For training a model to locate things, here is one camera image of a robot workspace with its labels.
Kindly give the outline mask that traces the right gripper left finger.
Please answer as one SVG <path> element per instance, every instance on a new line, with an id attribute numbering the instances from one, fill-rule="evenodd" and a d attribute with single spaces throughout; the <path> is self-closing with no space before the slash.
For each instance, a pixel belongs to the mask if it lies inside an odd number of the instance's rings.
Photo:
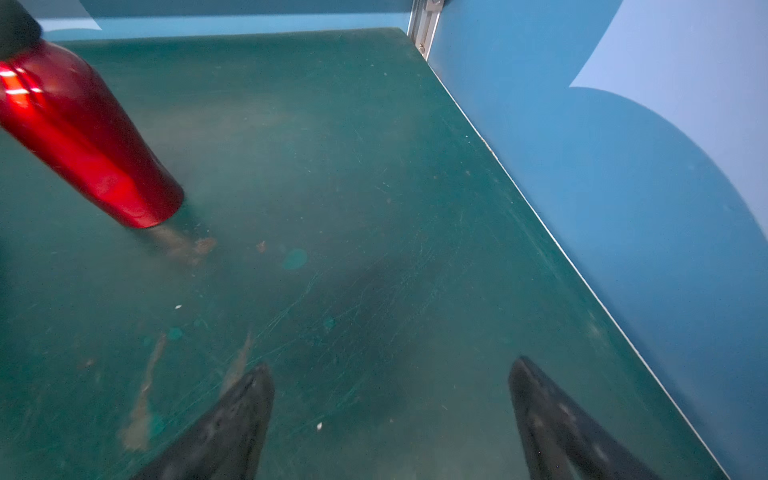
<path id="1" fill-rule="evenodd" d="M 246 372 L 135 479 L 253 479 L 275 397 L 267 363 Z"/>

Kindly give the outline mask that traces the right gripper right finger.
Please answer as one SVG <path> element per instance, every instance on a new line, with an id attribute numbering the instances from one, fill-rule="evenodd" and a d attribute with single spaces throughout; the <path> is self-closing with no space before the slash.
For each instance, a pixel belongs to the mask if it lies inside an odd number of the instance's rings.
<path id="1" fill-rule="evenodd" d="M 532 479 L 657 479 L 530 358 L 517 358 L 508 388 Z"/>

